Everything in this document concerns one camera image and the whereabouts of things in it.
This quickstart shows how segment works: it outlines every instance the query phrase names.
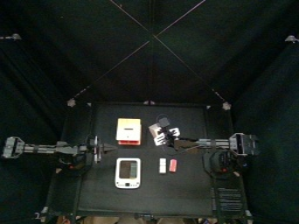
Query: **black mat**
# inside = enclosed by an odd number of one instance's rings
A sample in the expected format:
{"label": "black mat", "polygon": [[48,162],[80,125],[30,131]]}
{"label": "black mat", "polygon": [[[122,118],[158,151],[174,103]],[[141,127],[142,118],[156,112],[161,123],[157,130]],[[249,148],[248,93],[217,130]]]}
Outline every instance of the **black mat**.
{"label": "black mat", "polygon": [[[141,159],[141,185],[137,189],[114,186],[117,158]],[[177,160],[177,171],[158,174],[158,158]],[[120,149],[82,179],[78,210],[86,212],[211,215],[211,179],[203,170],[201,153],[168,157],[161,149]]]}
{"label": "black mat", "polygon": [[[181,137],[205,138],[207,131],[213,136],[227,135],[228,125],[219,125],[227,120],[223,109],[215,108],[217,119],[209,116],[204,107],[169,107],[142,105],[86,105],[70,110],[62,140],[82,141],[88,134],[96,134],[101,143],[112,144],[117,150],[102,156],[81,181],[77,214],[160,214],[161,216],[211,216],[211,178],[203,170],[201,153],[184,153],[168,156],[148,131],[156,123],[156,117],[166,114],[170,128],[177,127]],[[117,145],[117,118],[141,119],[141,145]],[[141,185],[134,190],[118,189],[114,186],[117,158],[141,159]],[[177,159],[177,172],[158,174],[158,158]]]}

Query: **black fabric wall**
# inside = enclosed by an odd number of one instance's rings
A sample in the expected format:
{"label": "black fabric wall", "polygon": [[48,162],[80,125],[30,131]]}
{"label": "black fabric wall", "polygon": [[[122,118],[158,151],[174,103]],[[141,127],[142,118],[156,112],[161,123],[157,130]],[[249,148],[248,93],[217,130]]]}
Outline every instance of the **black fabric wall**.
{"label": "black fabric wall", "polygon": [[[65,106],[61,94],[17,42],[0,42],[0,143],[56,144]],[[0,223],[38,223],[52,175],[48,158],[0,161]]]}
{"label": "black fabric wall", "polygon": [[289,45],[233,104],[235,129],[255,133],[261,153],[245,176],[260,223],[299,223],[299,45]]}

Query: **black platform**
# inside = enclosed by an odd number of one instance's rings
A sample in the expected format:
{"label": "black platform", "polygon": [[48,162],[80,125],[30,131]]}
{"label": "black platform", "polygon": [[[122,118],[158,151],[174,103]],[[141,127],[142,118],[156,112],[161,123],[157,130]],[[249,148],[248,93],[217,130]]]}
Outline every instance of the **black platform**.
{"label": "black platform", "polygon": [[[197,105],[78,105],[69,110],[62,140],[68,143],[84,142],[89,134],[100,137],[101,143],[112,144],[117,150],[104,154],[100,164],[82,178],[54,175],[48,206],[52,213],[76,215],[142,215],[153,217],[211,217],[212,179],[203,169],[203,150],[176,156],[172,148],[154,146],[148,126],[156,117],[165,114],[170,128],[177,127],[181,137],[228,138],[232,133],[229,112],[220,106]],[[117,145],[117,118],[141,119],[141,145]],[[141,159],[141,185],[124,190],[114,186],[117,158]],[[158,174],[158,158],[177,160],[177,172]]]}

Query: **small white object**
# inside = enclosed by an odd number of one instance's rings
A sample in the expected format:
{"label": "small white object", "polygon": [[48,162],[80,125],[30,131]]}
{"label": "small white object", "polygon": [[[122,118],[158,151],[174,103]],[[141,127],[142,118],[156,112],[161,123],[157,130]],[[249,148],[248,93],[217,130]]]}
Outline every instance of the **small white object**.
{"label": "small white object", "polygon": [[152,126],[149,126],[148,129],[150,131],[152,136],[157,137],[158,136],[158,131],[161,130],[157,123],[154,123]]}
{"label": "small white object", "polygon": [[160,158],[158,173],[165,174],[165,158]]}
{"label": "small white object", "polygon": [[68,106],[73,107],[76,105],[76,101],[73,99],[68,100]]}
{"label": "small white object", "polygon": [[239,178],[239,172],[233,171],[235,176]]}
{"label": "small white object", "polygon": [[136,189],[141,180],[140,158],[118,158],[116,160],[116,187]]}
{"label": "small white object", "polygon": [[221,104],[221,108],[225,109],[225,110],[229,110],[229,109],[231,109],[231,104],[225,101],[225,102]]}

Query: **black cable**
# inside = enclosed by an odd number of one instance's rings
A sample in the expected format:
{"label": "black cable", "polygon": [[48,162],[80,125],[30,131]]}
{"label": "black cable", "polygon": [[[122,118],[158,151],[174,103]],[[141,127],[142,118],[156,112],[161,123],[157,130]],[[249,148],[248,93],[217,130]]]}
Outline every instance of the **black cable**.
{"label": "black cable", "polygon": [[173,153],[173,154],[169,154],[169,153],[165,152],[165,150],[164,150],[164,145],[162,145],[162,152],[164,152],[165,155],[168,155],[168,156],[176,156],[176,155],[182,154],[185,151],[189,151],[189,150],[196,149],[196,148],[199,148],[199,149],[207,149],[207,147],[201,147],[201,146],[196,145],[196,146],[192,146],[191,148],[186,148],[186,149],[184,149],[184,150],[181,150],[181,151],[178,151],[178,152],[176,152],[176,153]]}

